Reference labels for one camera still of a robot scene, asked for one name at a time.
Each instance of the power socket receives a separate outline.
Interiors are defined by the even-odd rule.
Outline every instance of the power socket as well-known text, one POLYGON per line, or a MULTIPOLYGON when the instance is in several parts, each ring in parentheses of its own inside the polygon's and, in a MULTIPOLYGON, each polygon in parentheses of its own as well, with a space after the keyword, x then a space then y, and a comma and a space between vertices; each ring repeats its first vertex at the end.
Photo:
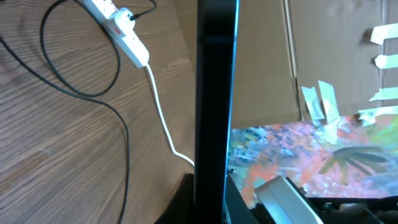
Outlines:
POLYGON ((113 40, 122 48, 124 53, 132 60, 137 68, 142 68, 148 65, 149 52, 145 45, 139 40, 136 33, 132 30, 130 32, 123 32, 123 35, 115 33, 113 15, 119 11, 119 9, 113 4, 111 0, 84 0, 83 4, 86 8, 94 15, 94 17, 102 23, 105 29, 108 31, 113 40))

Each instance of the white cable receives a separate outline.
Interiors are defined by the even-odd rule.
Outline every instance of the white cable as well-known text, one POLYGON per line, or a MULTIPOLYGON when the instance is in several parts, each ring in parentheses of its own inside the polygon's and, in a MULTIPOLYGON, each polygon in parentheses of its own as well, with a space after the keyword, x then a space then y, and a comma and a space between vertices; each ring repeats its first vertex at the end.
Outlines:
POLYGON ((164 128, 164 131, 166 132, 167 140, 169 140, 170 148, 172 149, 173 153, 176 156, 179 156, 182 159, 185 159, 186 161, 191 163, 191 165, 194 167, 195 164, 193 163, 193 161, 190 158, 188 158, 187 156, 177 152, 174 149, 174 144, 173 144, 173 141, 172 141, 172 137, 170 136, 169 130, 167 129, 167 125, 166 125, 166 122, 165 122, 164 117, 163 117, 162 108, 160 107, 159 96, 157 95, 157 89, 156 89, 156 83, 155 83, 154 74, 152 73, 152 70, 150 69, 149 64, 146 66, 146 69, 148 71, 148 75, 150 77, 150 82, 152 84, 152 89, 154 91, 154 98, 155 98, 155 102, 156 102, 157 111, 159 112, 160 120, 162 121, 162 125, 163 125, 163 128, 164 128))

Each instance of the red label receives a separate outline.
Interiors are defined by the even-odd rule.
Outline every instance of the red label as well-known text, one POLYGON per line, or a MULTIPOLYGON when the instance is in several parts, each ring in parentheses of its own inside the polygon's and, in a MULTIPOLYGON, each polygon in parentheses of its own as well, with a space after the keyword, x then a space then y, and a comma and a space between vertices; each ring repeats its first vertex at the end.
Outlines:
POLYGON ((121 34, 120 30, 119 30, 117 27, 115 27, 114 29, 115 29, 115 31, 116 31, 118 34, 121 34))

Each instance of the painted palm tree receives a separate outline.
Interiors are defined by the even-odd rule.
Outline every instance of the painted palm tree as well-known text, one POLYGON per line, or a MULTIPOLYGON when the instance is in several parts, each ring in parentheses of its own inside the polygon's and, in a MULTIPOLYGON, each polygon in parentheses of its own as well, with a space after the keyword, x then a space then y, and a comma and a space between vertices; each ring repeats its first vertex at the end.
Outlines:
POLYGON ((352 165, 366 175, 372 175, 370 171, 365 169, 361 164, 366 165, 376 173, 386 172, 386 169, 379 165, 379 163, 386 162, 387 160, 383 157, 376 156, 367 152, 381 152, 380 147, 344 147, 333 153, 333 155, 328 159, 326 164, 321 168, 319 174, 326 174, 337 162, 341 170, 341 183, 348 185, 347 183, 347 164, 352 165))

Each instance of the power strip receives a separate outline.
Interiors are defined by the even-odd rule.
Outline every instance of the power strip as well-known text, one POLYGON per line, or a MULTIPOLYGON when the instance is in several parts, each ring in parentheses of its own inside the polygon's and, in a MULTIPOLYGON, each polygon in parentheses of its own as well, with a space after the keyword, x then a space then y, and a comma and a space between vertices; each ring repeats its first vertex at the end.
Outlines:
MULTIPOLYGON (((84 0, 83 4, 103 26, 104 23, 108 22, 112 15, 119 11, 119 9, 113 4, 112 0, 84 0)), ((142 68, 148 65, 149 52, 133 30, 124 37, 118 37, 114 33, 110 32, 109 29, 107 29, 107 26, 104 27, 137 68, 142 68)))

